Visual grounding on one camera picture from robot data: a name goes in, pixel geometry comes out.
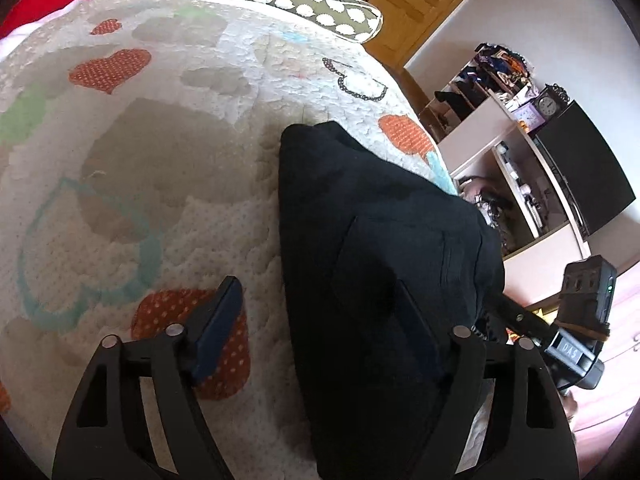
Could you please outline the black pants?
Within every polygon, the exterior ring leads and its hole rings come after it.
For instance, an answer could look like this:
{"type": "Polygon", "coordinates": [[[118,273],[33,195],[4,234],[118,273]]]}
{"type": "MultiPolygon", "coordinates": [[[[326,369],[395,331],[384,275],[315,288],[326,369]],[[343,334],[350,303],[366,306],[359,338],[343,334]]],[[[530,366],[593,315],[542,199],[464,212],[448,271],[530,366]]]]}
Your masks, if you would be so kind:
{"type": "Polygon", "coordinates": [[[477,208],[336,122],[281,136],[280,243],[294,363],[323,479],[403,479],[451,375],[450,330],[502,292],[477,208]]]}

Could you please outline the black television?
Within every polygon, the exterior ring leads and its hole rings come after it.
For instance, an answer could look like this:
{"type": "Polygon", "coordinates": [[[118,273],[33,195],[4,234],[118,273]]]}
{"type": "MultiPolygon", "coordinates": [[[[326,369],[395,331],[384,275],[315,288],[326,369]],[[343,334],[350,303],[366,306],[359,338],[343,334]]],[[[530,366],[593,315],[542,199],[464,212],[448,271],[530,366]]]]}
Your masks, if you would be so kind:
{"type": "Polygon", "coordinates": [[[577,102],[535,130],[532,139],[559,180],[582,237],[636,199],[622,166],[577,102]]]}

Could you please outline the white shelf cabinet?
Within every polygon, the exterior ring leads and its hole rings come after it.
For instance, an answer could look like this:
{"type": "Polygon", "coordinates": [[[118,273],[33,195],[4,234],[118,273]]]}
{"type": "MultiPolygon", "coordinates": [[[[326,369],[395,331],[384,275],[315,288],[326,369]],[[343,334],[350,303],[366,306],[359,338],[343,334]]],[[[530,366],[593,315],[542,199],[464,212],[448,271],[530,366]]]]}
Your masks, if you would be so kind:
{"type": "Polygon", "coordinates": [[[636,241],[603,228],[582,237],[570,204],[528,133],[493,96],[452,130],[438,146],[454,182],[472,203],[488,203],[499,231],[506,295],[529,306],[558,294],[565,267],[601,256],[617,270],[632,262],[624,247],[636,241]]]}

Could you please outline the black desk clock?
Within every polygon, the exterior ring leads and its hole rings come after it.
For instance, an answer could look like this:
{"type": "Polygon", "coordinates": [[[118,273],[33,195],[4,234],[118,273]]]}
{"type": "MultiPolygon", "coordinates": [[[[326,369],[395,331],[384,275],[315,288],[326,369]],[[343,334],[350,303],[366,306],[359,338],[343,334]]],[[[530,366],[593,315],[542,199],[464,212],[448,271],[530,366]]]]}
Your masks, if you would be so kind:
{"type": "Polygon", "coordinates": [[[534,99],[534,107],[545,120],[558,116],[570,105],[570,96],[558,84],[547,84],[534,99]]]}

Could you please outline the shoe rack with shoes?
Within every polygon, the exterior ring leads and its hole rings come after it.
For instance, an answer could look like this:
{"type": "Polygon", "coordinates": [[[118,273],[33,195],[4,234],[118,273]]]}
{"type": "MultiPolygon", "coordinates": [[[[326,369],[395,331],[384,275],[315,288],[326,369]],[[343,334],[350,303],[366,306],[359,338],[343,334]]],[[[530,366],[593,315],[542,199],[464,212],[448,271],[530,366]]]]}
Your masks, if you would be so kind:
{"type": "Polygon", "coordinates": [[[513,112],[539,94],[533,70],[518,52],[501,44],[479,44],[462,69],[428,98],[421,122],[440,142],[491,96],[513,112]]]}

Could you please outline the heart patterned quilt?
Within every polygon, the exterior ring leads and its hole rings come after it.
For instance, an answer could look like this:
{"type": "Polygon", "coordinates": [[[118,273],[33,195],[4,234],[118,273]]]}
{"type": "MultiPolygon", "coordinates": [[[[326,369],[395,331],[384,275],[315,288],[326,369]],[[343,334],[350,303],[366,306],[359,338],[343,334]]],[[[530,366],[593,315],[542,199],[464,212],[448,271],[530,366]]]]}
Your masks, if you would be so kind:
{"type": "Polygon", "coordinates": [[[239,479],[312,479],[288,336],[278,155],[334,120],[444,190],[442,156],[359,44],[270,6],[86,0],[1,64],[1,411],[50,470],[94,349],[243,286],[248,381],[202,410],[239,479]]]}

